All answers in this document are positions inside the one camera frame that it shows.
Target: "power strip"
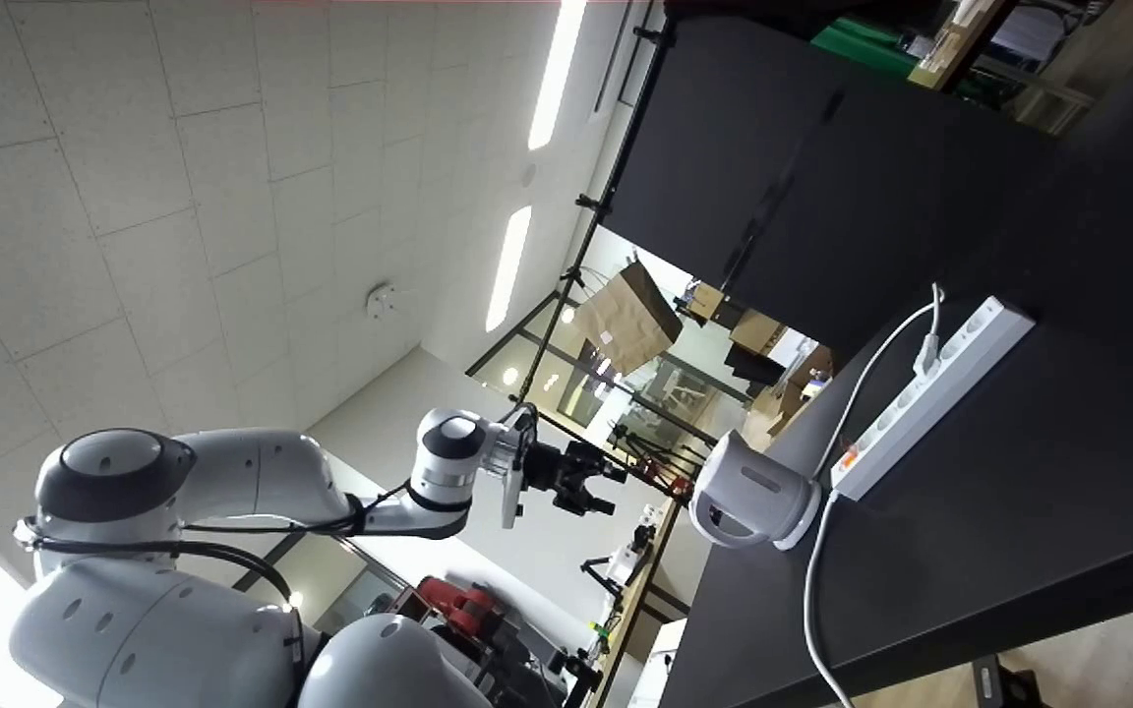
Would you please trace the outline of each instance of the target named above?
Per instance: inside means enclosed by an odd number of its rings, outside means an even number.
[[[838,456],[834,489],[860,500],[1036,323],[999,300],[979,302],[880,416]]]

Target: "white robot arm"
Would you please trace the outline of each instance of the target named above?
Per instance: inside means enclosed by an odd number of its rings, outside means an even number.
[[[178,556],[245,561],[287,593],[257,556],[187,542],[192,518],[280,514],[325,535],[457,535],[477,472],[503,477],[503,523],[524,489],[553,489],[560,508],[606,510],[581,491],[599,472],[581,454],[533,441],[533,412],[491,424],[477,412],[425,412],[401,489],[358,500],[334,489],[322,447],[304,434],[98,429],[42,459],[34,514],[19,542],[38,581],[13,630],[13,657],[73,703],[482,703],[396,616],[347,626],[325,641],[292,607],[178,574]]]

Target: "black table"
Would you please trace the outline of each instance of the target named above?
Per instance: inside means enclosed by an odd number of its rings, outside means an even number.
[[[1133,76],[1017,182],[990,237],[936,277],[958,310],[999,291],[1040,332],[834,510],[818,630],[851,691],[1133,611]],[[855,434],[907,363],[890,358]],[[807,459],[831,408],[825,390],[781,456]],[[798,636],[807,547],[713,550],[668,708],[831,699]]]

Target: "black tabletop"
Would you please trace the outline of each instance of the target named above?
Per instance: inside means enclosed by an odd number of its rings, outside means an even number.
[[[1040,327],[894,477],[834,510],[818,630],[855,691],[1133,611],[1133,76],[1017,182],[988,245],[941,281],[950,310],[999,291]],[[855,429],[907,363],[898,352],[880,367]],[[831,408],[834,390],[777,456],[807,459]],[[807,542],[713,550],[668,708],[825,699],[798,636],[801,561]]]

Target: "ceiling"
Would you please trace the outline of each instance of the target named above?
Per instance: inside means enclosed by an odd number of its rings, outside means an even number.
[[[591,4],[526,152],[553,13],[0,0],[0,547],[72,434],[312,424],[411,346],[472,363],[518,203],[510,319],[543,300],[621,9]],[[364,319],[380,281],[396,308]]]

